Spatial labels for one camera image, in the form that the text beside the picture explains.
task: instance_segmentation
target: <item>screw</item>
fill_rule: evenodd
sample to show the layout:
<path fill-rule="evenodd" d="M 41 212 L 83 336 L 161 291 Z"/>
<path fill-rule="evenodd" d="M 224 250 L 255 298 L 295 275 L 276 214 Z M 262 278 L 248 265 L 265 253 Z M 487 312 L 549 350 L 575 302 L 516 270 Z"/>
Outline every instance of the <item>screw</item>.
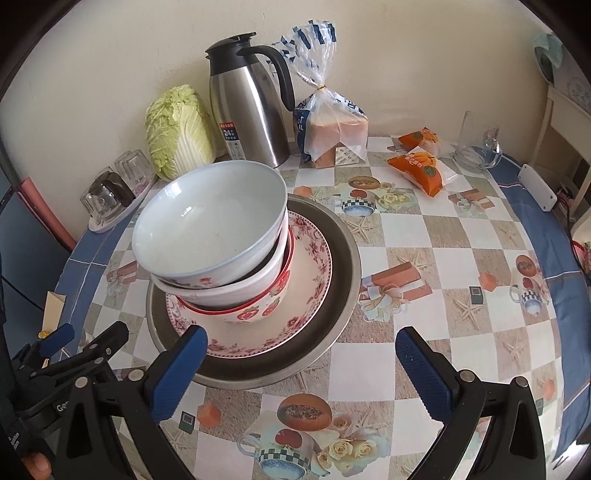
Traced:
<path fill-rule="evenodd" d="M 74 385 L 77 388 L 84 388 L 85 386 L 88 385 L 88 379 L 86 377 L 78 377 L 78 378 L 76 378 Z"/>
<path fill-rule="evenodd" d="M 474 372 L 471 372 L 470 370 L 462 370 L 460 372 L 460 378 L 464 381 L 464 382 L 474 382 L 474 380 L 476 379 L 476 375 L 474 375 Z"/>
<path fill-rule="evenodd" d="M 527 385 L 528 385 L 527 378 L 525 378 L 525 377 L 516 377 L 515 383 L 517 385 L 519 385 L 520 387 L 527 387 Z"/>
<path fill-rule="evenodd" d="M 127 378 L 129 378 L 132 382 L 137 382 L 138 380 L 142 380 L 144 377 L 144 371 L 140 370 L 139 368 L 132 370 L 129 372 Z"/>

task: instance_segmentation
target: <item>cream wall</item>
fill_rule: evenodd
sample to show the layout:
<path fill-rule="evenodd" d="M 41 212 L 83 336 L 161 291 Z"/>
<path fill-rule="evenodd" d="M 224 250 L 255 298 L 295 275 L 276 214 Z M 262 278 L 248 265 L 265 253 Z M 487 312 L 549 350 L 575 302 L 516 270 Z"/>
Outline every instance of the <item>cream wall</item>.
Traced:
<path fill-rule="evenodd" d="M 368 114 L 371 134 L 427 125 L 455 140 L 471 109 L 500 124 L 506 152 L 531 154 L 546 92 L 531 40 L 544 27 L 517 0 L 82 0 L 0 103 L 8 153 L 78 237 L 82 190 L 123 151 L 145 151 L 150 102 L 183 83 L 209 98 L 208 46 L 248 31 L 271 43 L 310 18 L 334 22 L 327 84 Z M 311 91 L 294 87 L 297 100 Z"/>

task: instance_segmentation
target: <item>person's hand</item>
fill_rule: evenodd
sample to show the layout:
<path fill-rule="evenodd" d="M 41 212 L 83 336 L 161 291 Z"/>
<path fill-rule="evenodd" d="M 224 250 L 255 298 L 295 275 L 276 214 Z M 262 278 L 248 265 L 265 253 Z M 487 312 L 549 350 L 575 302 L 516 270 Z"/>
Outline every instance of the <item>person's hand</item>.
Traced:
<path fill-rule="evenodd" d="M 51 464 L 41 453 L 31 453 L 22 462 L 35 480 L 47 480 L 51 476 Z"/>

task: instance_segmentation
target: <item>plastic bread bag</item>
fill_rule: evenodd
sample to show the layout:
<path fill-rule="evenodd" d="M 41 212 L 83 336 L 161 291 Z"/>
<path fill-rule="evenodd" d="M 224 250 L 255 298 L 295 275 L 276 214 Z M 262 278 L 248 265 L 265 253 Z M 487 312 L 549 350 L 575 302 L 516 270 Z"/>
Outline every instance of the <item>plastic bread bag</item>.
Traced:
<path fill-rule="evenodd" d="M 388 164 L 430 197 L 437 195 L 457 177 L 456 172 L 421 147 L 413 148 L 406 155 L 390 158 Z"/>
<path fill-rule="evenodd" d="M 304 161 L 318 168 L 335 165 L 336 149 L 346 147 L 357 161 L 366 158 L 368 119 L 363 111 L 324 84 L 336 50 L 331 22 L 294 27 L 273 46 L 308 85 L 316 88 L 293 112 L 295 140 Z M 339 158 L 347 157 L 340 152 Z M 344 162 L 351 163 L 350 156 Z"/>
<path fill-rule="evenodd" d="M 439 136 L 427 127 L 417 132 L 398 137 L 398 141 L 407 150 L 421 147 L 435 157 L 448 157 L 454 152 L 454 148 L 448 142 L 444 142 Z"/>

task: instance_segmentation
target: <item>blue gripper pad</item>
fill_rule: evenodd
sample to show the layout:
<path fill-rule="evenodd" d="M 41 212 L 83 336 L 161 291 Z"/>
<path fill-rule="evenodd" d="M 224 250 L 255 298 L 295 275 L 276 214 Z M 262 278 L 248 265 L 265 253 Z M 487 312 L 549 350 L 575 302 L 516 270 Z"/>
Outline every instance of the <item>blue gripper pad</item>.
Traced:
<path fill-rule="evenodd" d="M 191 325 L 172 350 L 158 355 L 147 371 L 144 394 L 157 423 L 173 416 L 207 354 L 205 329 Z"/>
<path fill-rule="evenodd" d="M 398 332 L 395 345 L 396 355 L 414 388 L 417 389 L 429 415 L 433 420 L 447 424 L 452 417 L 453 391 L 428 358 L 431 357 L 440 364 L 441 360 L 437 356 L 441 354 L 433 352 L 412 327 L 405 327 Z"/>
<path fill-rule="evenodd" d="M 73 339 L 74 327 L 70 323 L 64 323 L 51 335 L 39 341 L 39 354 L 42 358 L 51 358 Z"/>

